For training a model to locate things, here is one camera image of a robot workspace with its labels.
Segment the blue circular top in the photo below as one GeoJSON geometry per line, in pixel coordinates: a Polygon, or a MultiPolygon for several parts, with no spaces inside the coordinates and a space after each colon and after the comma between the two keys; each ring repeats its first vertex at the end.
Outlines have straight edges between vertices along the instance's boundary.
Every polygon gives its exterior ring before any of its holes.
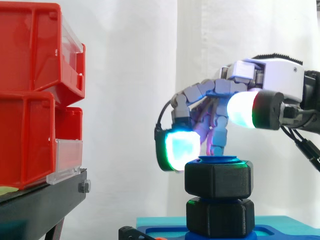
{"type": "Polygon", "coordinates": [[[237,156],[199,156],[200,163],[204,164],[237,164],[242,163],[237,156]]]}

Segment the green light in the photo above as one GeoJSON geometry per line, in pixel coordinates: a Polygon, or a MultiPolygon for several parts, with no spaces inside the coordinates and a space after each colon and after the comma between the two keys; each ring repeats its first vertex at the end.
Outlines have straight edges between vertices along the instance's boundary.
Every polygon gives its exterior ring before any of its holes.
{"type": "Polygon", "coordinates": [[[258,91],[243,91],[233,95],[226,107],[229,119],[240,126],[254,129],[252,108],[258,91]]]}
{"type": "Polygon", "coordinates": [[[186,163],[198,158],[200,136],[194,131],[176,131],[165,139],[167,160],[176,171],[184,171],[186,163]]]}

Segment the black metal shelf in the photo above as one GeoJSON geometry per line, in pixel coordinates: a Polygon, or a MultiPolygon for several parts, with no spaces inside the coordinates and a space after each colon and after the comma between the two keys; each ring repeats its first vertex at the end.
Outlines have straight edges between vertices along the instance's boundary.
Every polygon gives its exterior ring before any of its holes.
{"type": "Polygon", "coordinates": [[[87,170],[55,185],[0,196],[0,240],[58,240],[65,216],[86,198],[87,170]]]}

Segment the blue tray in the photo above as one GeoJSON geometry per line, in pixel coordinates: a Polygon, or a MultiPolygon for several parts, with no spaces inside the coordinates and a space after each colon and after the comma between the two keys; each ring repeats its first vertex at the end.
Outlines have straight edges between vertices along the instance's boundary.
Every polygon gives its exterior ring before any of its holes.
{"type": "MultiPolygon", "coordinates": [[[[257,216],[255,224],[254,232],[244,240],[320,240],[320,229],[287,216],[257,216]]],[[[167,240],[210,239],[188,232],[185,217],[141,217],[137,219],[137,229],[153,238],[162,237],[167,240]]]]}

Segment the clear plastic drawer front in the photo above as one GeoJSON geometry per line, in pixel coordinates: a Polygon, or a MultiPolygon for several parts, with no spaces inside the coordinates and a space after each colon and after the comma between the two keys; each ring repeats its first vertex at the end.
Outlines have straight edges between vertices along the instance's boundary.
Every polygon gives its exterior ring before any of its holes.
{"type": "Polygon", "coordinates": [[[81,140],[56,139],[55,172],[46,176],[46,182],[54,185],[80,174],[82,164],[81,140]]]}

